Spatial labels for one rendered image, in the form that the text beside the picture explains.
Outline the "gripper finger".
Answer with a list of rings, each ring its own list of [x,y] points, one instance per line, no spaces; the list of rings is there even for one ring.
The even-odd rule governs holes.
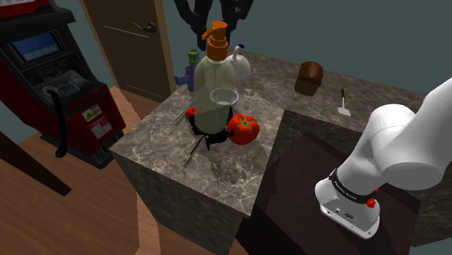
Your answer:
[[[191,9],[188,0],[174,0],[180,17],[199,36],[202,36],[206,31],[207,18],[212,2],[213,0],[195,0],[194,8]]]
[[[222,19],[227,23],[227,32],[236,29],[237,22],[248,16],[254,0],[219,0],[222,9]]]

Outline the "white kettle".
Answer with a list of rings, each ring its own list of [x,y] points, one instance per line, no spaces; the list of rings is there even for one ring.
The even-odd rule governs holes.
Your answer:
[[[251,74],[251,66],[249,64],[249,61],[241,54],[241,50],[243,48],[243,44],[238,44],[234,48],[233,53],[226,58],[226,62],[231,64],[234,69],[235,82],[246,80]]]

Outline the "purple bottle with green cap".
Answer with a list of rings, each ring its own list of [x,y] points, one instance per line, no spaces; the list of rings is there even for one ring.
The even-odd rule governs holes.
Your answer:
[[[176,85],[187,85],[190,92],[194,92],[194,72],[200,62],[200,56],[196,49],[188,50],[188,66],[185,67],[184,75],[175,76]]]

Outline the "brown door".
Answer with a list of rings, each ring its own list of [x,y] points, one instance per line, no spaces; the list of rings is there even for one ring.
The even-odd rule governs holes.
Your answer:
[[[163,0],[79,0],[115,84],[163,102],[175,92]]]

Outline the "clear soap bottle orange pump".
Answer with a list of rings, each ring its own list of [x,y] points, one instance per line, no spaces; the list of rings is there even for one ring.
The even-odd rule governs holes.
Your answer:
[[[225,129],[230,107],[217,93],[221,88],[234,89],[235,71],[226,61],[227,23],[214,21],[201,36],[206,41],[206,56],[195,70],[195,102],[200,113],[194,116],[196,127],[203,133],[215,134]]]

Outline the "brown bread loaf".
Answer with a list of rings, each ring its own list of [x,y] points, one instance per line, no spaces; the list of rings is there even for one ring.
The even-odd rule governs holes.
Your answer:
[[[324,70],[316,62],[303,62],[295,83],[295,91],[305,96],[313,96],[322,84]]]

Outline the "grey metal rod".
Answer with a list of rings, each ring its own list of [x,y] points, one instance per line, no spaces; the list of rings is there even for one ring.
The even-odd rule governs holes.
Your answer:
[[[186,111],[187,111],[189,108],[191,108],[191,107],[194,105],[194,103],[195,103],[195,99],[193,99],[193,100],[189,103],[189,105],[187,105],[187,107],[184,108],[184,109],[176,116],[176,118],[174,119],[175,125],[178,125],[178,123],[179,123],[180,119],[182,118],[182,116],[185,116]]]

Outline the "red tomato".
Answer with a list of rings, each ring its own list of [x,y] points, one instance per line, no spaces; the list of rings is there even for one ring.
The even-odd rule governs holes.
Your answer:
[[[246,145],[256,139],[260,126],[255,117],[237,113],[228,122],[227,131],[233,143]]]

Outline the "black round object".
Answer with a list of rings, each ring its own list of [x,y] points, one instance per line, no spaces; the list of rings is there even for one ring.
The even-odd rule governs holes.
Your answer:
[[[205,135],[206,147],[214,143],[223,143],[230,134],[227,131],[227,124],[233,117],[231,106],[221,106],[206,112],[199,109],[199,113],[187,119],[195,135]]]

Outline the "dark pen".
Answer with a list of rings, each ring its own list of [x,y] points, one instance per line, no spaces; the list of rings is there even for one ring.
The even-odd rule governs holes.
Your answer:
[[[187,155],[187,157],[184,159],[182,166],[185,166],[187,164],[187,162],[189,161],[189,159],[194,155],[196,149],[198,148],[198,146],[200,145],[200,143],[204,140],[205,135],[202,135],[199,140],[196,142],[195,146],[192,148],[191,152],[189,153],[189,155]]]

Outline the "red and black arcade machine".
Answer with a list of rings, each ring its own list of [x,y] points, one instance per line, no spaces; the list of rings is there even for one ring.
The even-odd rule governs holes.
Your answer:
[[[56,157],[102,169],[125,121],[73,38],[74,21],[54,0],[0,0],[0,101],[56,146]]]

